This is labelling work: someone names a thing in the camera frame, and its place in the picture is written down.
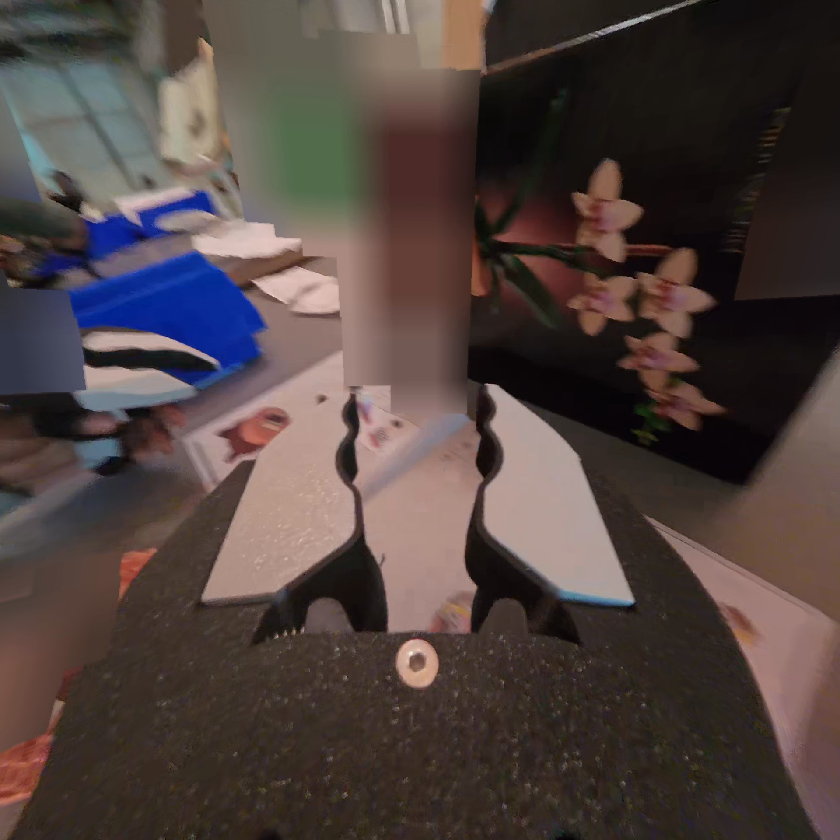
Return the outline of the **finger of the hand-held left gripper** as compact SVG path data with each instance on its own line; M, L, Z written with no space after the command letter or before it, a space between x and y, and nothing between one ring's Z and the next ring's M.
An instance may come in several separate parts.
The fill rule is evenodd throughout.
M136 330L88 329L81 332L85 365L129 371L174 371L208 374L221 364L212 356L158 333Z
M192 385L157 370L85 368L86 387L72 395L88 411L128 411L190 400Z

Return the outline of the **white paper bag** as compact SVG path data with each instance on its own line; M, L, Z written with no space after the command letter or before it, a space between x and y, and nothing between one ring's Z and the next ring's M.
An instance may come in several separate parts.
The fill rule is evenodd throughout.
M301 256L299 238L276 235L272 224L223 220L192 236L192 247L205 257L220 259L272 259Z
M319 317L340 314L339 282L332 276L295 266L255 279L254 285L293 314Z

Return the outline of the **person's left hand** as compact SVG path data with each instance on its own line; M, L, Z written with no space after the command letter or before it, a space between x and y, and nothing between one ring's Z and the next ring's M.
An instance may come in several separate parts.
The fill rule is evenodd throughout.
M116 435L131 459L171 453L172 431L184 422L182 412L169 405L124 422L110 413L77 409L68 413L26 413L2 406L2 487L35 494L48 484L76 474L81 467L75 443L83 438Z

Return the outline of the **round orange lego pot build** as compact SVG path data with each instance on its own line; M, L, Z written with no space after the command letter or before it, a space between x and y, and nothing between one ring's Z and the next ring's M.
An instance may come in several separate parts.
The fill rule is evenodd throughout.
M156 549L133 551L124 554L120 561L119 599L123 599L134 579L152 559ZM65 672L58 689L45 732L21 742L1 753L1 806L25 802L35 791L46 766L56 735L58 722L67 698L81 668Z

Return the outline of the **blue plastic bin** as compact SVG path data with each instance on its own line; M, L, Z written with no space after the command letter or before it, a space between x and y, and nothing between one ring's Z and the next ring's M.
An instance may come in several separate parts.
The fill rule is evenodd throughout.
M38 260L39 279L58 277L70 270L86 270L99 276L101 263L134 247L149 245L166 248L170 243L190 249L190 234L182 230L164 229L166 218L174 214L208 214L216 216L217 205L210 192L174 186L136 192L116 198L116 210L98 219L83 215L87 244L80 253L50 253Z
M69 292L81 329L155 333L201 351L224 369L261 355L266 325L255 305L219 268L191 252Z

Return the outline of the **open building instruction booklet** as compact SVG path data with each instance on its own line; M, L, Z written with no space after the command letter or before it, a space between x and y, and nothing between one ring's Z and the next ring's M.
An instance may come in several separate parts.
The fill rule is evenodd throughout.
M250 402L231 408L185 438L206 490L254 461L291 423L343 388L336 353ZM464 560L480 483L479 435L464 416L417 428L392 416L390 389L364 392L356 445L364 526L384 560L388 627L434 626L464 633L476 585ZM838 785L838 625L815 608L647 518L706 589L738 641L770 712L784 760L796 779Z

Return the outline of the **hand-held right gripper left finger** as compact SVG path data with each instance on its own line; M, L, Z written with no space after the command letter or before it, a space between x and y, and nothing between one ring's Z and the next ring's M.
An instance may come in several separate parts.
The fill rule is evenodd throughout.
M356 394L332 396L257 456L203 593L204 606L281 602L305 612L327 597L385 612L382 571L364 532Z

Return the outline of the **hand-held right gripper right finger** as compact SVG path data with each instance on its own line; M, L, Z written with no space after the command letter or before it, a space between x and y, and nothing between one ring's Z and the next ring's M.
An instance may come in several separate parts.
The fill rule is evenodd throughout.
M581 458L498 385L476 404L480 483L466 569L499 597L628 608L635 597Z

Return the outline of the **dark building set box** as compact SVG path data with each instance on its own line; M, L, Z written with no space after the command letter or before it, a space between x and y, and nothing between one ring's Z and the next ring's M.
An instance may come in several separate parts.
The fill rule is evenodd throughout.
M735 486L838 346L838 2L492 2L468 372Z

